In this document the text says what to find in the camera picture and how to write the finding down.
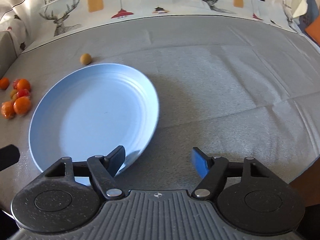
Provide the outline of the grey printed sofa cover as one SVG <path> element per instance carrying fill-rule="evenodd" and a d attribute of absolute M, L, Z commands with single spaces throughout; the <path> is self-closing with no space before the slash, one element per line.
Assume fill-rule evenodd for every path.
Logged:
<path fill-rule="evenodd" d="M 29 148 L 41 99 L 101 63 L 140 71 L 159 99 L 148 146 L 116 176 L 122 189 L 193 190 L 198 147 L 252 156 L 317 202 L 319 186 L 302 175 L 319 160 L 319 47 L 290 21 L 296 2 L 305 0 L 1 0 L 1 76 L 31 84 L 30 111 L 1 118 L 1 146 L 20 151 L 1 172 L 1 207 L 42 172 Z"/>

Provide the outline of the brown longan fruit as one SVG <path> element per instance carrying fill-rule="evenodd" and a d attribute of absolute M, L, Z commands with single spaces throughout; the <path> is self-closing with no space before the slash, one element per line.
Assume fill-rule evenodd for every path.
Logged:
<path fill-rule="evenodd" d="M 89 65 L 92 62 L 92 57 L 90 54 L 85 53 L 80 57 L 80 63 L 84 66 Z"/>
<path fill-rule="evenodd" d="M 10 92 L 10 98 L 12 99 L 17 92 L 18 92 L 18 90 L 13 89 L 13 90 Z"/>
<path fill-rule="evenodd" d="M 14 94 L 14 95 L 12 96 L 11 100 L 12 100 L 12 102 L 14 103 L 17 99 L 18 99 L 18 95 L 17 95 L 17 93 L 16 93 L 16 94 Z"/>

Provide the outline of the orange mandarin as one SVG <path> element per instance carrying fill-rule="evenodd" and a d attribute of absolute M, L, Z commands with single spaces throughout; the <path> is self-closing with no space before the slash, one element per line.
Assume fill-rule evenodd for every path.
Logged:
<path fill-rule="evenodd" d="M 26 89 L 29 92 L 31 91 L 31 84 L 27 79 L 19 79 L 16 87 L 17 87 L 17 90 Z"/>
<path fill-rule="evenodd" d="M 14 102 L 14 111 L 18 115 L 25 115 L 31 109 L 31 100 L 27 96 L 17 98 Z"/>
<path fill-rule="evenodd" d="M 6 119 L 12 119 L 15 117 L 14 104 L 12 101 L 3 102 L 1 105 L 1 114 Z"/>
<path fill-rule="evenodd" d="M 10 85 L 10 81 L 8 78 L 3 77 L 0 79 L 0 89 L 1 90 L 6 90 Z"/>

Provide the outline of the light blue plate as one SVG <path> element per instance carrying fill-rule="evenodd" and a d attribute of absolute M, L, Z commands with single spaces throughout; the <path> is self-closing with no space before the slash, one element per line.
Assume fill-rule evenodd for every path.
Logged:
<path fill-rule="evenodd" d="M 29 128 L 31 156 L 44 171 L 62 157 L 86 161 L 123 146 L 123 172 L 148 146 L 158 119 L 158 95 L 143 73 L 94 64 L 67 75 L 41 99 Z"/>

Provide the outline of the red fruit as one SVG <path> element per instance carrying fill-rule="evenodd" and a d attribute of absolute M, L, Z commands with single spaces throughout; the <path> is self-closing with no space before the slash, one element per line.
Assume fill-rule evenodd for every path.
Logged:
<path fill-rule="evenodd" d="M 17 89 L 17 84 L 20 80 L 19 79 L 16 79 L 13 83 L 12 83 L 12 87 L 13 89 Z"/>
<path fill-rule="evenodd" d="M 30 91 L 27 89 L 19 89 L 16 93 L 17 98 L 21 98 L 21 97 L 30 97 Z"/>

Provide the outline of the orange cushion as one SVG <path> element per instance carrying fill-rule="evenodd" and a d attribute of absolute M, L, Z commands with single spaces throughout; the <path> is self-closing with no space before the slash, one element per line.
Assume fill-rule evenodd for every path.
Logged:
<path fill-rule="evenodd" d="M 320 16 L 305 28 L 305 32 L 320 45 Z"/>

